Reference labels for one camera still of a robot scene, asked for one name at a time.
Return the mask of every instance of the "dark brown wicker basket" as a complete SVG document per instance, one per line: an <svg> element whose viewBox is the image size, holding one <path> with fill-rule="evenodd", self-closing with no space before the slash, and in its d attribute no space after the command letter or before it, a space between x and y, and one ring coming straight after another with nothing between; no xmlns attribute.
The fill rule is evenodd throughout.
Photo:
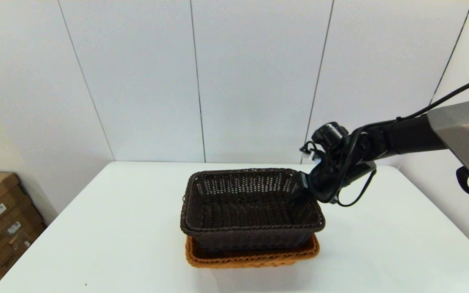
<svg viewBox="0 0 469 293"><path fill-rule="evenodd" d="M189 178L180 228L205 251L295 248L325 220L313 197L287 203L292 169L203 171Z"/></svg>

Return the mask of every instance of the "woven texture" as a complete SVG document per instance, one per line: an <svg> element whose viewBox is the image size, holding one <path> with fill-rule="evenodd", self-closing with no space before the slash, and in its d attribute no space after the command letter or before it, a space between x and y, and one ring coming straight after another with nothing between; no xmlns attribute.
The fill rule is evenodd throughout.
<svg viewBox="0 0 469 293"><path fill-rule="evenodd" d="M296 261L315 258L319 252L320 245L314 234L301 247L279 250L207 252L192 237L188 236L186 241L188 263L210 269L293 265Z"/></svg>
<svg viewBox="0 0 469 293"><path fill-rule="evenodd" d="M189 178L180 228L205 251L295 248L324 228L318 202L287 203L292 169L203 171Z"/></svg>

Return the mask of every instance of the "basket rim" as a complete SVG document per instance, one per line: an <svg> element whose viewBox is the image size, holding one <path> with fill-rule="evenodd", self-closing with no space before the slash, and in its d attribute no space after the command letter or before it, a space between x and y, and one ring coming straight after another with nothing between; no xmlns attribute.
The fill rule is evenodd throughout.
<svg viewBox="0 0 469 293"><path fill-rule="evenodd" d="M297 232L298 234L307 234L307 233L314 233L323 230L325 226L325 218L323 212L321 210L320 204L318 201L312 197L310 200L313 202L316 211L320 215L320 221L311 224L286 224L286 225L262 225L262 226L231 226L231 227L219 227L219 228L202 228L202 227L193 227L188 222L188 209L190 208L189 205L186 206L186 200L190 197L190 189L193 186L194 180L201 175L214 175L215 173L220 174L236 174L240 172L244 173L264 173L264 172L283 172L286 171L287 173L298 172L294 169L290 168L246 168L246 169L231 169L231 170L212 170L212 171L199 171L194 173L190 176L188 180L188 186L186 187L186 193L183 197L184 206L186 208L182 209L181 216L180 216L180 228L186 234L188 233L199 233L200 235L206 235L208 232L216 233L216 232L234 232L234 231L251 231L251 230L259 230L259 231L266 231L266 232Z"/></svg>
<svg viewBox="0 0 469 293"><path fill-rule="evenodd" d="M190 250L186 249L186 254L189 254L194 261L199 263L223 263L223 262L240 262L240 261L270 261L274 258L288 258L289 261L298 261L308 258L314 258L320 252L320 243L315 234L309 236L307 242L301 247L295 248L293 250L287 251L287 249L278 249L278 250L262 250L262 251L251 251L251 252L241 252L239 256L227 256L227 257L218 257L218 258L201 258L196 256L193 253L192 248L195 245L198 245L196 239L191 236L186 238L186 248L191 248Z"/></svg>

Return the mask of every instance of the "orange wicker basket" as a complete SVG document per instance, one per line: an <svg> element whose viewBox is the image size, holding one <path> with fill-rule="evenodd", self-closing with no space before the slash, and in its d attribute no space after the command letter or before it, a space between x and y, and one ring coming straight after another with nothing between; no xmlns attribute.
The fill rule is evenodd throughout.
<svg viewBox="0 0 469 293"><path fill-rule="evenodd" d="M320 244L314 234L301 247L274 250L208 252L202 250L192 237L188 236L186 241L188 263L210 269L293 265L296 261L315 258L319 252Z"/></svg>

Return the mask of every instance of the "wicker basket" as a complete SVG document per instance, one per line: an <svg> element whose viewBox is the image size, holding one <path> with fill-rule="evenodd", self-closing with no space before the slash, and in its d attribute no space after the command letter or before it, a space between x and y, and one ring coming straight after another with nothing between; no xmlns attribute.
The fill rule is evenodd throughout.
<svg viewBox="0 0 469 293"><path fill-rule="evenodd" d="M237 267L279 267L315 258L320 245L313 234L304 245L293 249L207 252L188 236L186 259L193 267L227 269Z"/></svg>
<svg viewBox="0 0 469 293"><path fill-rule="evenodd" d="M205 251L296 248L325 221L313 197L287 203L298 189L292 169L203 171L189 178L180 228Z"/></svg>

